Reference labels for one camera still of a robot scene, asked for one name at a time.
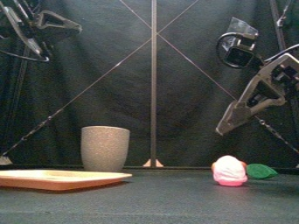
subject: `gray cup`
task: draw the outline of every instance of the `gray cup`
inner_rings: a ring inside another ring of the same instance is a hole
[[[110,126],[82,129],[80,155],[88,172],[121,172],[126,161],[130,130]]]

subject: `wooden tray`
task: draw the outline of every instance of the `wooden tray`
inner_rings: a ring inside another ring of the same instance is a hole
[[[0,186],[66,191],[121,182],[133,174],[94,171],[15,170],[0,171]]]

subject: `black backdrop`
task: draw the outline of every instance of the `black backdrop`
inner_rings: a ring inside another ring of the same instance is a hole
[[[3,151],[104,76],[10,158],[16,164],[80,165],[82,127],[110,125],[131,130],[126,165],[142,166],[151,157],[153,1],[51,0],[42,8],[79,23],[83,32],[55,45],[50,64],[20,66],[19,59],[0,58]],[[295,167],[298,155],[257,120],[226,136],[215,133],[230,95],[241,96],[254,75],[217,58],[217,41],[233,17],[259,30],[257,50],[265,58],[277,54],[269,1],[158,0],[157,158],[166,166],[198,167],[230,154],[247,163]],[[290,46],[297,23],[286,33]],[[3,47],[14,48],[15,42]],[[291,106],[259,116],[297,146]]]

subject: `black fabric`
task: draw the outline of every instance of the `black fabric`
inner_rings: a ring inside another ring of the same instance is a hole
[[[239,18],[259,30],[257,51],[265,58],[277,54],[269,1],[195,2],[158,1],[158,159],[167,166],[209,166],[231,154],[247,163],[295,167],[298,155],[257,120],[226,136],[215,133],[229,93],[239,97],[254,76],[221,64],[218,38]],[[104,78],[10,156],[18,164],[80,164],[80,128],[110,125],[131,130],[126,165],[141,166],[151,156],[151,1],[55,0],[42,7],[83,32],[55,45],[50,64],[28,64],[6,148]],[[297,146],[290,105],[261,117]]]

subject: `metal rod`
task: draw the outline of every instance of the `metal rod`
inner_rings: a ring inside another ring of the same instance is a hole
[[[157,0],[153,0],[151,167],[157,167]]]

